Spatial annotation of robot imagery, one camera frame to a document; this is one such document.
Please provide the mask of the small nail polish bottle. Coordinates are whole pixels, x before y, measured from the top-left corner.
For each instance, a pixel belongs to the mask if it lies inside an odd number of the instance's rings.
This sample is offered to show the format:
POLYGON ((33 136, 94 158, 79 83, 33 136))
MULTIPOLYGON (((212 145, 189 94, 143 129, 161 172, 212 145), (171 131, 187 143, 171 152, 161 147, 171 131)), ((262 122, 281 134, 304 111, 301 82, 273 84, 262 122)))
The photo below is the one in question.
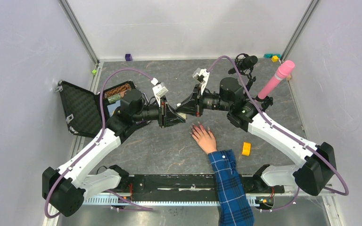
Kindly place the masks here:
POLYGON ((186 119, 187 119, 187 116, 186 116, 186 114, 184 114, 184 113, 178 113, 178 116, 179 116, 180 118, 182 118, 183 120, 186 120, 186 119))

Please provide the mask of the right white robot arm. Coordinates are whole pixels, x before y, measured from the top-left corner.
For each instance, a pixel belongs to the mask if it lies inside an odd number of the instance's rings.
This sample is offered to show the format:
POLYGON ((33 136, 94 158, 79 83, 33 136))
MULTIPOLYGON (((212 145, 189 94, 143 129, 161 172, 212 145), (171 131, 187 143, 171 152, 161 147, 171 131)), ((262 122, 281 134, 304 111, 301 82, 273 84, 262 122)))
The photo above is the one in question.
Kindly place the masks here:
POLYGON ((176 111, 200 117, 203 110, 226 111, 232 125, 265 140, 290 160, 292 165, 263 165, 253 180, 254 188, 266 192, 272 186, 298 186, 305 193, 317 196, 336 171, 333 147, 323 142, 318 145, 284 128, 264 112, 258 112, 247 98, 236 78, 220 81, 219 93, 211 93, 202 84, 195 85, 191 95, 177 105, 176 111))

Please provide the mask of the blue plaid sleeve forearm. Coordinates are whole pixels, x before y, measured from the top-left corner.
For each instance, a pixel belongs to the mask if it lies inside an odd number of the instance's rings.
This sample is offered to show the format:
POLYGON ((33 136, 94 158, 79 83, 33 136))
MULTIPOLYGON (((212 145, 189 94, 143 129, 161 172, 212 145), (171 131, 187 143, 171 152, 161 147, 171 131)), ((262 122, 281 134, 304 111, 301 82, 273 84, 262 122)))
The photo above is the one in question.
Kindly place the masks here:
POLYGON ((220 204, 219 225, 252 226, 255 222, 253 211, 237 172, 233 151, 215 151, 208 154, 208 159, 214 171, 220 204))

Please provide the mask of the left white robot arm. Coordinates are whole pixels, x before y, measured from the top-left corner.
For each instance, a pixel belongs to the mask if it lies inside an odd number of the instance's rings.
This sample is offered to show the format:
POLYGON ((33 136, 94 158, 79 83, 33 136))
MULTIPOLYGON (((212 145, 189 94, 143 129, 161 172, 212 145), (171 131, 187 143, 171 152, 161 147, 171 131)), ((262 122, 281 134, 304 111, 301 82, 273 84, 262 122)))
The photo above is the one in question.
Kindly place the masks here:
POLYGON ((111 167, 94 176, 89 173, 111 151, 118 148, 136 130, 141 121, 158 121, 160 127, 170 127, 186 121, 186 114, 177 113, 165 96, 156 96, 156 104, 146 105, 138 89, 130 89, 118 101, 119 107, 107 120, 97 136, 76 156, 57 169, 48 167, 42 174, 44 211, 48 218, 49 206, 66 217, 73 215, 83 202, 101 192, 115 189, 123 192, 129 187, 129 179, 120 173, 119 167, 111 167))

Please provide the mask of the person hand with painted nails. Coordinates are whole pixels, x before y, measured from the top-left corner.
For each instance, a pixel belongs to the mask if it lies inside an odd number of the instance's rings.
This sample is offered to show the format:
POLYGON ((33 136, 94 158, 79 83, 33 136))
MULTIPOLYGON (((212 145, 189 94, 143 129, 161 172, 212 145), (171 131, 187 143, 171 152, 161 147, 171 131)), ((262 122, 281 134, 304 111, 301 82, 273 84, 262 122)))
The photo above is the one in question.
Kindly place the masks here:
POLYGON ((215 137, 208 127, 192 124, 190 134, 204 153, 210 154, 217 151, 215 137))

